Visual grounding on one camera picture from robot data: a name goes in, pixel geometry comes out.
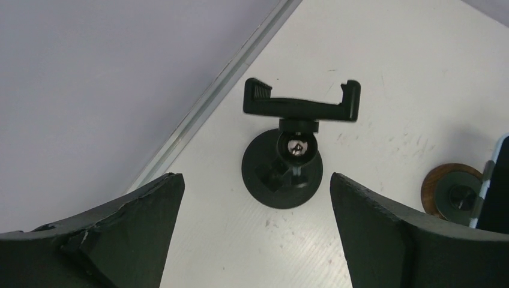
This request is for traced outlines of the brown-base phone holder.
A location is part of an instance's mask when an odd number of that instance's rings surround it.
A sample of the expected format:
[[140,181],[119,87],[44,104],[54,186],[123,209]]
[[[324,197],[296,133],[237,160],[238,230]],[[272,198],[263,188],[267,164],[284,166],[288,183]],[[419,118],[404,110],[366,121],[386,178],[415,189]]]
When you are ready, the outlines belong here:
[[421,184],[425,213],[468,226],[480,192],[482,174],[460,163],[442,164],[432,169]]

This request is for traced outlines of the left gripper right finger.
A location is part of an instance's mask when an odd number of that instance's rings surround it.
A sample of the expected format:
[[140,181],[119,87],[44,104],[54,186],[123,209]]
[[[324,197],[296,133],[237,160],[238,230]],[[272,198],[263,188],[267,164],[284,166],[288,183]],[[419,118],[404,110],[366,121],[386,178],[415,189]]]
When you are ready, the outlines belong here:
[[451,223],[341,173],[330,196],[354,287],[507,287],[508,236]]

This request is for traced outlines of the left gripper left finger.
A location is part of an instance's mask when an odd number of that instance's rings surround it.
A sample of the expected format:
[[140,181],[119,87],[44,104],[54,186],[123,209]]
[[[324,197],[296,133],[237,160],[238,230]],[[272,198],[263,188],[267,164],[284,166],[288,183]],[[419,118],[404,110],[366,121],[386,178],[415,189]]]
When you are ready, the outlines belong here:
[[159,287],[184,195],[167,173],[32,231],[1,234],[2,287]]

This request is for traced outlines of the blue-cased phone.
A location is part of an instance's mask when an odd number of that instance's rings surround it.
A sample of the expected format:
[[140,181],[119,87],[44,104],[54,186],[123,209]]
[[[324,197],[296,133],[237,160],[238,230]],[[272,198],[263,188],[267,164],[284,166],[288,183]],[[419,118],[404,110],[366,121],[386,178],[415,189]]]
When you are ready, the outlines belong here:
[[485,164],[469,227],[508,234],[508,134]]

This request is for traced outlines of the black round-base stand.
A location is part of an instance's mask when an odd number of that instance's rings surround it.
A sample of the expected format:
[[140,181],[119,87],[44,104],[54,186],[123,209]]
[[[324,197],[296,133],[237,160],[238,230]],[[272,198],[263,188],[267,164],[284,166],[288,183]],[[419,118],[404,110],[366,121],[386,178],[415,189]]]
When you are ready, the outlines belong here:
[[242,157],[241,175],[248,192],[261,204],[275,209],[296,208],[317,192],[323,162],[315,137],[320,121],[356,122],[361,84],[341,85],[338,104],[297,98],[273,98],[272,87],[251,77],[245,81],[243,111],[275,117],[278,128],[256,136]]

